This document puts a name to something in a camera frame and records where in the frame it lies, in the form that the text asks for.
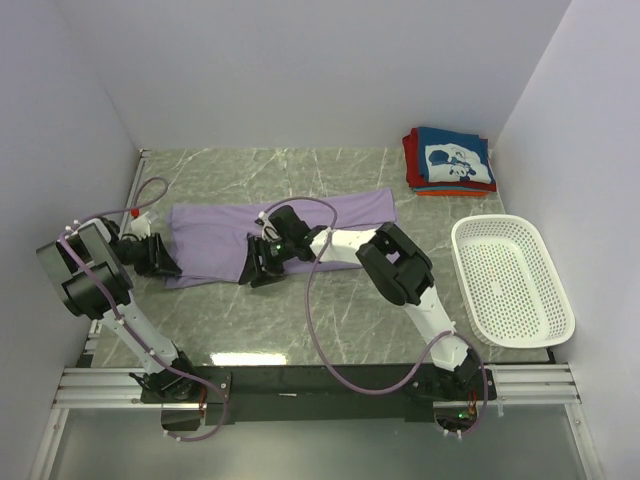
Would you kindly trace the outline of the purple t shirt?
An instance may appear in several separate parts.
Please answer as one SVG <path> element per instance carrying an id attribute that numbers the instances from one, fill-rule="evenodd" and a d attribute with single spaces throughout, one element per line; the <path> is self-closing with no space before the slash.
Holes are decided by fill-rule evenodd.
<path id="1" fill-rule="evenodd" d="M 398 220 L 390 188 L 326 197 L 325 206 L 309 200 L 291 203 L 296 214 L 309 226 L 327 225 L 335 209 L 336 227 L 367 230 Z M 175 204 L 166 221 L 171 235 L 170 254 L 182 275 L 165 280 L 167 289 L 184 289 L 203 284 L 236 284 L 246 263 L 249 236 L 258 235 L 255 223 L 268 205 Z"/>

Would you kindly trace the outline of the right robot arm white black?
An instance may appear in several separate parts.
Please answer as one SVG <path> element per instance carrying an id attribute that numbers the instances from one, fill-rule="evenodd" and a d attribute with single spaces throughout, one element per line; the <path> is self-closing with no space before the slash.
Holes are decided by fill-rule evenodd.
<path id="1" fill-rule="evenodd" d="M 471 342 L 457 332 L 444 309 L 435 285 L 432 262 L 401 228 L 386 222 L 375 229 L 344 230 L 336 227 L 338 214 L 328 225 L 308 226 L 294 208 L 282 202 L 269 207 L 256 220 L 261 233 L 248 238 L 247 258 L 239 283 L 253 288 L 280 281 L 284 264 L 298 259 L 311 265 L 304 304 L 312 343 L 329 373 L 346 388 L 365 395 L 381 396 L 400 390 L 413 381 L 426 357 L 439 374 L 444 395 L 460 399 L 482 381 L 483 396 L 489 398 L 486 367 Z M 357 386 L 342 376 L 322 350 L 313 325 L 310 290 L 322 263 L 345 263 L 364 269 L 377 291 L 411 318 L 427 346 L 417 363 L 398 383 L 382 389 Z"/>

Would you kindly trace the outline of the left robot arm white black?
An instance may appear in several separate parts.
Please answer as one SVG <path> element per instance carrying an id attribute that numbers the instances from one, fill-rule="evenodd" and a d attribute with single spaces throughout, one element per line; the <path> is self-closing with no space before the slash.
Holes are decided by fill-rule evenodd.
<path id="1" fill-rule="evenodd" d="M 158 279 L 182 274 L 159 234 L 121 236 L 114 222 L 98 217 L 68 227 L 36 255 L 65 307 L 76 317 L 100 322 L 136 355 L 144 373 L 132 378 L 148 398 L 178 403 L 200 395 L 193 364 L 136 304 L 125 270 L 131 266 L 140 276 Z"/>

